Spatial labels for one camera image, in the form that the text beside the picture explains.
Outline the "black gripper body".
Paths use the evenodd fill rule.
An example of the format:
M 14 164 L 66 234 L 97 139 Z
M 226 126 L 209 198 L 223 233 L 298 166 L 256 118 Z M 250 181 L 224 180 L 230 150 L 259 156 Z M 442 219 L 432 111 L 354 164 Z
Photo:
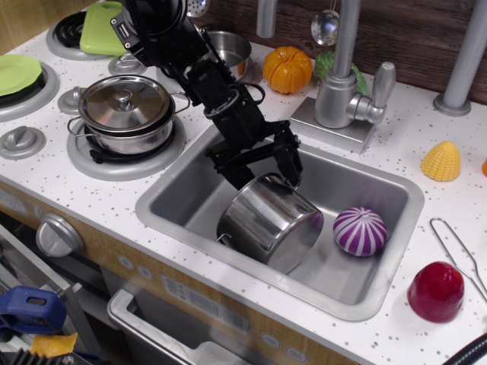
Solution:
M 242 167 L 268 157 L 275 158 L 278 149 L 299 148 L 290 122 L 267 122 L 257 102 L 248 97 L 236 94 L 221 106 L 206 107 L 204 114 L 224 138 L 206 151 L 219 173 L 226 167 Z

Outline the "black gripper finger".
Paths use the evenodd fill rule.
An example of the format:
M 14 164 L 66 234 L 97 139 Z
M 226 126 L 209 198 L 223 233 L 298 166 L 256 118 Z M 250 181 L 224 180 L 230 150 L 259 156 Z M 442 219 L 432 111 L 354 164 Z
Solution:
M 241 190 L 255 178 L 253 172 L 247 166 L 226 167 L 222 175 L 236 190 Z
M 293 189 L 297 189 L 301 184 L 303 171 L 298 151 L 290 148 L 278 149 L 275 159 L 285 182 Z

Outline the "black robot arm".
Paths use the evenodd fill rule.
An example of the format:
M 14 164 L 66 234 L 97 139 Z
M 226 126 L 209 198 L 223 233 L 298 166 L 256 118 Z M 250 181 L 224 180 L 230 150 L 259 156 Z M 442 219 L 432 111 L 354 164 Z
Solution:
M 187 16 L 185 1 L 124 1 L 112 21 L 120 42 L 143 65 L 174 79 L 193 105 L 203 105 L 223 140 L 205 155 L 233 187 L 241 189 L 254 175 L 249 165 L 274 158 L 292 187 L 303 167 L 299 140 L 290 122 L 267 122 L 247 86 L 237 81 L 216 52 L 209 35 Z

